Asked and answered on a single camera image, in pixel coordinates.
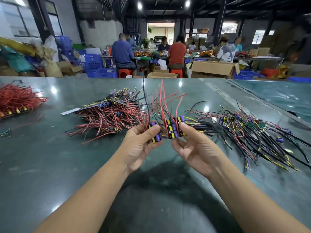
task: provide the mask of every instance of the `ceiling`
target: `ceiling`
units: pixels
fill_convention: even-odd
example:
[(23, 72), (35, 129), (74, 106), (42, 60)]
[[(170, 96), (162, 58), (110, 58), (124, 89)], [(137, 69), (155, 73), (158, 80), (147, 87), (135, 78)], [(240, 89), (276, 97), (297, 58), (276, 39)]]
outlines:
[[(137, 2), (142, 10), (137, 10)], [(148, 21), (189, 18), (191, 11), (195, 18), (215, 18), (220, 9), (221, 0), (128, 0), (126, 15), (146, 18)], [(293, 20), (301, 14), (310, 13), (310, 0), (228, 0), (226, 19), (270, 19), (272, 13), (277, 20)]]

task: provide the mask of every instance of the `workbench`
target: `workbench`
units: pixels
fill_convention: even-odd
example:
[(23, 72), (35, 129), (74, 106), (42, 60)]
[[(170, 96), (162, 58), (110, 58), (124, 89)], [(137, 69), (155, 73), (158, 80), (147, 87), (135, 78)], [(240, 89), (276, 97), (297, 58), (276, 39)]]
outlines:
[[(5, 233), (30, 233), (36, 226), (109, 160), (122, 142), (124, 133), (105, 136), (79, 145), (84, 136), (62, 135), (82, 123), (73, 113), (61, 113), (106, 97), (114, 88), (138, 89), (140, 78), (40, 78), (0, 77), (0, 84), (22, 80), (49, 100), (31, 113), (0, 121), (5, 130), (29, 122), (38, 122), (0, 137), (0, 229)], [(145, 79), (147, 94), (158, 89), (161, 79)], [(244, 88), (222, 78), (165, 79), (167, 94), (187, 93), (178, 109), (179, 115), (194, 103), (200, 111), (244, 110), (255, 117), (290, 129), (307, 142), (311, 125), (270, 104)], [(170, 105), (176, 108), (179, 100)], [(95, 137), (89, 132), (86, 140)], [(233, 151), (216, 136), (212, 140), (243, 171), (238, 149)], [(301, 145), (307, 154), (311, 148)], [(287, 172), (260, 159), (258, 166), (244, 172), (258, 188), (278, 205), (311, 229), (311, 171), (293, 160), (300, 172)], [(139, 170), (129, 176), (116, 197), (100, 232), (172, 233), (172, 232), (242, 232), (211, 184), (189, 168), (166, 140), (152, 151)]]

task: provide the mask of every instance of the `worker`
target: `worker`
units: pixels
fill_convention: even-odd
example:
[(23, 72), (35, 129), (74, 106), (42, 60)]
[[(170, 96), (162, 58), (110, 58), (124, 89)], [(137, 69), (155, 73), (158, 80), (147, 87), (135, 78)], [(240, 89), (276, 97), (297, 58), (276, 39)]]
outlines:
[(150, 43), (148, 45), (149, 49), (155, 49), (156, 45), (153, 43), (153, 38), (150, 38)]
[(241, 41), (242, 41), (242, 37), (237, 37), (237, 38), (234, 40), (235, 52), (240, 52), (240, 51), (242, 51)]
[(112, 45), (112, 56), (115, 58), (117, 69), (129, 69), (133, 71), (133, 75), (137, 75), (135, 63), (131, 60), (134, 53), (130, 43), (126, 42), (124, 33), (119, 34), (119, 40)]
[[(185, 123), (180, 123), (180, 129), (186, 134), (186, 142), (173, 139), (173, 149), (207, 178), (243, 232), (311, 233), (252, 184), (207, 136)], [(121, 146), (107, 163), (34, 233), (97, 233), (126, 178), (141, 166), (151, 150), (163, 144), (163, 141), (150, 142), (159, 131), (159, 125), (145, 132), (143, 125), (128, 130)]]
[(126, 41), (127, 41), (128, 43), (130, 43), (132, 50), (133, 50), (133, 51), (136, 50), (137, 45), (136, 45), (136, 42), (134, 41), (134, 39), (131, 38), (130, 32), (129, 32), (128, 30), (125, 30), (125, 31), (124, 31), (124, 34), (125, 34), (125, 36), (126, 36)]
[(189, 50), (195, 50), (196, 49), (196, 45), (195, 42), (192, 42), (191, 45), (189, 45)]
[(169, 58), (169, 69), (170, 70), (180, 70), (184, 67), (184, 57), (186, 55), (187, 49), (184, 45), (184, 37), (178, 35), (176, 42), (169, 48), (168, 57)]
[(158, 46), (158, 51), (169, 51), (170, 45), (167, 44), (167, 37), (163, 36), (162, 37), (162, 43)]
[(221, 48), (217, 54), (219, 61), (232, 63), (235, 55), (235, 44), (229, 44), (228, 36), (224, 35), (220, 38), (220, 46)]

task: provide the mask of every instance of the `red stool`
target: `red stool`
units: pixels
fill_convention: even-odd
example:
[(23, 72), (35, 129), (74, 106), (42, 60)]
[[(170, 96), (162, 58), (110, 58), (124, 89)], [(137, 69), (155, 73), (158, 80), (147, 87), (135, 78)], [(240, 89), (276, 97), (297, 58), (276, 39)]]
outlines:
[(182, 78), (183, 70), (171, 70), (171, 74), (178, 74), (178, 78)]
[(119, 78), (125, 78), (127, 75), (133, 74), (132, 70), (119, 69)]

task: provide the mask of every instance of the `white plastic bag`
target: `white plastic bag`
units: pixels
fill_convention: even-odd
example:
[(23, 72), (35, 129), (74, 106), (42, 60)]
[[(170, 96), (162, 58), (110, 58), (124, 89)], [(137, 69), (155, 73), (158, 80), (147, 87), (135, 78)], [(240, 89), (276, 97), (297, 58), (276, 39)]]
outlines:
[(166, 61), (162, 59), (158, 59), (158, 64), (160, 65), (161, 70), (167, 70)]
[(53, 56), (53, 62), (58, 62), (59, 59), (58, 59), (58, 50), (57, 50), (57, 45), (56, 45), (56, 42), (55, 42), (55, 38), (50, 35), (44, 42), (44, 46), (45, 47), (49, 47), (51, 49), (53, 49), (55, 52), (54, 56)]

